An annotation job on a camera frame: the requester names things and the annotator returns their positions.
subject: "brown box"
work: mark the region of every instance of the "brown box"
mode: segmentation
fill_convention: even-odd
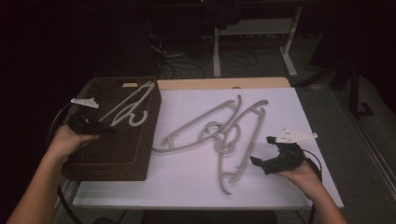
[[[134,111],[134,121],[147,119],[132,127],[124,119],[116,133],[103,133],[101,138],[90,142],[69,157],[62,175],[77,181],[140,181],[145,180],[149,168],[151,146],[161,106],[161,94],[155,77],[99,77],[94,78],[78,95],[78,99],[91,99],[99,104],[96,119],[102,118],[111,109],[147,82],[155,84],[144,102]],[[117,111],[102,122],[111,124],[113,118],[127,105],[137,102],[147,89],[142,89]],[[70,109],[69,115],[79,111],[81,106]]]

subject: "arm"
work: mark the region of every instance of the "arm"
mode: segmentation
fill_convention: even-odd
[[[98,138],[60,127],[7,223],[52,223],[62,165],[81,143]]]
[[[280,172],[278,175],[293,182],[314,203],[320,223],[347,223],[332,196],[324,188],[318,176],[306,161],[298,168]]]

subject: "white table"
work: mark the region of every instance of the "white table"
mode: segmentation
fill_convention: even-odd
[[[293,88],[162,90],[161,94],[163,102],[154,137],[155,147],[166,148],[160,145],[165,135],[226,100],[236,100],[238,94],[242,96],[243,102],[238,114],[259,100],[269,102],[264,106],[265,119],[251,156],[263,160],[276,157],[276,146],[267,144],[265,137],[278,136],[284,128],[312,132]],[[221,121],[229,115],[230,110],[224,108],[221,113],[207,120]],[[242,136],[235,152],[224,160],[225,171],[234,171],[235,165],[240,163],[256,123],[257,116],[253,116],[253,113],[241,120]],[[191,127],[188,132],[180,133],[175,144],[194,141],[194,132],[201,130],[202,125],[197,124],[197,127]],[[306,140],[299,145],[320,159],[323,184],[337,206],[343,207],[316,140]],[[218,157],[212,139],[178,152],[152,152],[146,181],[81,182],[73,205],[121,209],[209,210],[275,210],[311,206],[311,202],[287,179],[277,175],[265,175],[260,167],[252,165],[250,161],[238,182],[229,184],[226,181],[231,192],[231,195],[226,195],[220,187]]]

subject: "table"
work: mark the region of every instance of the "table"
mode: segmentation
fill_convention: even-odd
[[[211,82],[222,85],[213,86],[210,90]],[[195,118],[197,114],[207,111],[218,102],[235,100],[237,94],[242,97],[243,108],[259,99],[269,102],[264,106],[264,123],[250,155],[266,160],[276,157],[276,147],[268,145],[265,137],[277,136],[283,128],[312,132],[295,89],[290,88],[285,78],[160,80],[159,86],[163,104],[154,136],[154,147],[163,147],[160,142],[166,133]],[[221,111],[213,118],[228,117],[225,114],[226,111]],[[241,119],[240,126],[243,132],[236,148],[243,148],[248,144],[250,138],[247,136],[251,136],[252,131],[249,130],[255,123],[257,118],[254,115]],[[185,136],[187,137],[177,138],[174,143],[183,144],[183,140],[189,141],[191,134],[187,133]],[[343,207],[316,141],[306,140],[299,145],[316,154],[321,160],[323,184],[337,206]],[[234,169],[244,153],[244,149],[236,150],[235,154],[225,158],[224,170]],[[220,188],[218,169],[218,153],[210,139],[196,147],[174,153],[152,152],[146,181],[81,182],[73,205],[91,208],[177,210],[276,210],[308,208],[312,205],[288,180],[277,175],[265,175],[260,167],[253,166],[250,162],[246,164],[238,182],[232,185],[226,183],[231,192],[231,195],[226,195]]]

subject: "hand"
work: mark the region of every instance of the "hand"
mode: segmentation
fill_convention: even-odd
[[[306,161],[303,161],[303,163],[294,170],[279,172],[277,175],[286,177],[289,181],[294,183],[311,201],[319,196],[325,189],[311,165]]]
[[[99,139],[99,137],[99,135],[77,134],[65,124],[56,131],[46,155],[65,162],[82,143]]]

